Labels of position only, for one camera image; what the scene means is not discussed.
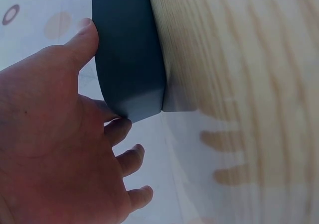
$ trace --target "wooden panel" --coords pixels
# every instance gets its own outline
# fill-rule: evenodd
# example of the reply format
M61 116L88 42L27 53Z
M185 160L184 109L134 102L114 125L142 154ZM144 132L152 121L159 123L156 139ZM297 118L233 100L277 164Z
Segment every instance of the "wooden panel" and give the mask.
M187 151L177 147L210 123L194 134L193 145L211 148L212 158L227 157L211 161L210 179L229 189L227 198L207 195L212 210L227 206L234 216L212 211L209 218L218 224L318 223L319 0L152 4L168 78L167 110L182 112L164 114L176 175L202 188L184 164ZM238 155L243 161L236 163ZM200 201L183 195L202 216Z

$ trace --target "finger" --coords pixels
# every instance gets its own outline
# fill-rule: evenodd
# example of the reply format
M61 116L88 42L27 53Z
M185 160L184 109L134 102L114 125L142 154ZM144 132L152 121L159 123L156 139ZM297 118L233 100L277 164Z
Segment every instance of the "finger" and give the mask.
M138 171L143 163L145 150L140 144L117 157L122 168L123 177L127 177Z
M208 132L200 134L201 141L219 152L238 152L245 150L239 131Z
M126 138L131 127L132 122L129 119L116 119L104 127L104 134L110 145L114 147Z
M99 45L99 35L93 21L85 18L81 21L81 25L82 30L64 45L77 71L93 58Z
M114 114L110 110L110 108L107 106L105 101L93 100L93 102L96 104L96 106L101 111L101 115L103 116L104 123L110 122L116 118L121 118L120 116L118 116L117 114Z
M141 209L150 203L153 198L153 193L153 189L150 186L128 191L132 205L131 212Z

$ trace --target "hand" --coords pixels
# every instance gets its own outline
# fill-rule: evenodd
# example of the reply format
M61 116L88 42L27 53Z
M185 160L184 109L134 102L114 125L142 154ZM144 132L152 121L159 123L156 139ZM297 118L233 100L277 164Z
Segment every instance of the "hand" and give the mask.
M78 94L79 71L98 46L93 22L84 22L67 44L0 72L1 223L117 224L153 197L150 187L123 184L143 147L112 152L131 122Z

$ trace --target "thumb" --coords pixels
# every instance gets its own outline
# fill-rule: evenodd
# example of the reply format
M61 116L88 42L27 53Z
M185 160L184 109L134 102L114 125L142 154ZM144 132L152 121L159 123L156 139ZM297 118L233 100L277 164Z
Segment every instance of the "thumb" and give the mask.
M99 45L99 35L93 21L85 18L80 23L82 29L64 45L78 71L93 58Z

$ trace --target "circular pattern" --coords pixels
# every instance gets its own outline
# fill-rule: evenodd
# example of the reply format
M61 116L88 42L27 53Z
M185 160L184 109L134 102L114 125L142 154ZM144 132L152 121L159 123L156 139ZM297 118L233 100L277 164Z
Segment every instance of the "circular pattern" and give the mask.
M13 5L12 7L9 8L8 11L6 11L3 20L2 20L2 24L4 26L8 25L9 23L11 23L15 17L17 16L17 14L20 11L20 6L18 4Z
M44 35L48 39L57 39L65 34L71 25L71 16L62 11L54 14L44 27Z

